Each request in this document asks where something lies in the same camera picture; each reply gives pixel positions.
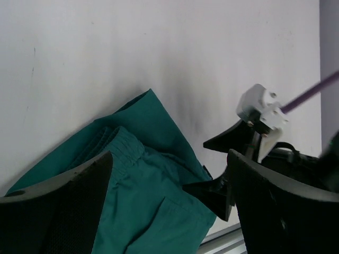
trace folded garment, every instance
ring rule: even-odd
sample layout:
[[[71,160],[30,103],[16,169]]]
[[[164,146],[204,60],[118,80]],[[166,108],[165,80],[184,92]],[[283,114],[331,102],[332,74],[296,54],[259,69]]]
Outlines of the folded garment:
[[[10,192],[102,151],[114,166],[92,253],[195,253],[216,217],[182,185],[210,177],[151,90],[73,135]]]

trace elastic waistband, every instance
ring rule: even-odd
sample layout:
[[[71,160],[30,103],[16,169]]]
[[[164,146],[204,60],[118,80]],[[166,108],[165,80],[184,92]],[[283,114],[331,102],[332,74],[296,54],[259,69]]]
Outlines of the elastic waistband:
[[[97,156],[113,140],[115,136],[116,133],[114,133],[114,130],[110,127],[102,128],[66,170],[75,168]]]
[[[119,181],[145,151],[144,145],[124,127],[116,128],[115,137],[102,151],[110,151],[113,155],[111,178]]]

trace green cloth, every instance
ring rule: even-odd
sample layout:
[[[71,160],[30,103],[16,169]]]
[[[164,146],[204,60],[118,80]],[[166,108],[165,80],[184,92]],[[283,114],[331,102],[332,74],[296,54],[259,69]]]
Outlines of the green cloth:
[[[92,253],[196,253],[216,217],[181,187],[210,178],[151,90],[73,135],[10,192],[102,151],[113,171]]]

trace white surface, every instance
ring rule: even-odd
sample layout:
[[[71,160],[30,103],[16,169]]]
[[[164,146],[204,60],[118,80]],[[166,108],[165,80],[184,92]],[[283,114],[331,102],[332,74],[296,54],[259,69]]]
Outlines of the white surface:
[[[316,0],[7,0],[0,32],[1,194],[149,88],[216,177],[226,155],[202,143],[238,120],[244,91],[260,83],[285,103],[319,80]],[[289,117],[284,139],[317,155],[320,97]]]

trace purple cable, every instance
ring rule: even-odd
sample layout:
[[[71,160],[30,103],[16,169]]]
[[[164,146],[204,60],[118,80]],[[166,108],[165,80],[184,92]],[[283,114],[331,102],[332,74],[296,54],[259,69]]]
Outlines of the purple cable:
[[[337,81],[338,79],[339,79],[339,70],[331,74],[324,80],[320,81],[318,84],[316,84],[315,86],[313,86],[312,88],[304,92],[303,94],[299,95],[297,98],[295,98],[291,102],[289,102],[287,105],[281,108],[281,111],[284,114],[291,112],[296,107],[298,107],[300,104],[304,103],[305,101],[307,101],[308,99],[310,99],[311,97],[319,93],[324,88],[334,84],[335,81]]]

